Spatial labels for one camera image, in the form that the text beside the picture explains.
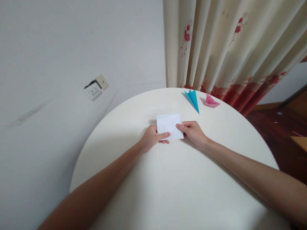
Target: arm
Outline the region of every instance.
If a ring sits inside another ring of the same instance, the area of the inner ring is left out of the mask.
[[[177,128],[184,131],[199,150],[218,160],[272,208],[298,226],[307,226],[305,184],[212,141],[203,133],[196,121],[177,124]]]
[[[137,144],[69,194],[38,229],[90,227],[137,160],[160,139],[169,135],[170,133],[157,134],[157,127],[149,126]]]

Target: hand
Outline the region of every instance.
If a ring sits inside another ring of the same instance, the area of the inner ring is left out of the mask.
[[[138,145],[142,148],[144,153],[147,153],[159,140],[167,138],[170,133],[157,133],[158,129],[156,126],[148,126]],[[162,143],[169,144],[169,141],[161,141]]]
[[[184,121],[182,125],[177,124],[176,127],[185,132],[199,150],[204,150],[209,143],[213,142],[204,134],[197,121]]]

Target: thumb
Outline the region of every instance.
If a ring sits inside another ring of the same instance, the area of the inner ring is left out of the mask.
[[[177,127],[177,129],[179,129],[180,131],[183,131],[183,132],[187,132],[188,131],[188,127],[186,127],[186,126],[184,126],[184,125],[182,125],[182,124],[177,124],[176,125],[176,127]]]
[[[170,136],[170,133],[169,133],[169,132],[159,134],[159,140],[164,139],[164,138],[167,138],[167,137],[169,137],[169,136]]]

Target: forearm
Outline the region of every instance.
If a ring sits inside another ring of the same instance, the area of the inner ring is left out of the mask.
[[[307,226],[307,186],[295,178],[211,142],[203,150],[222,163],[271,207]]]
[[[131,147],[69,194],[39,229],[87,229],[143,153],[138,144]]]

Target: left hand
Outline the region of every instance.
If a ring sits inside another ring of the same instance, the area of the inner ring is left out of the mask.
[[[141,140],[138,142],[139,146],[143,149],[144,153],[147,153],[158,141],[170,136],[170,133],[157,133],[156,126],[148,126]],[[161,141],[161,143],[169,144],[168,140]]]

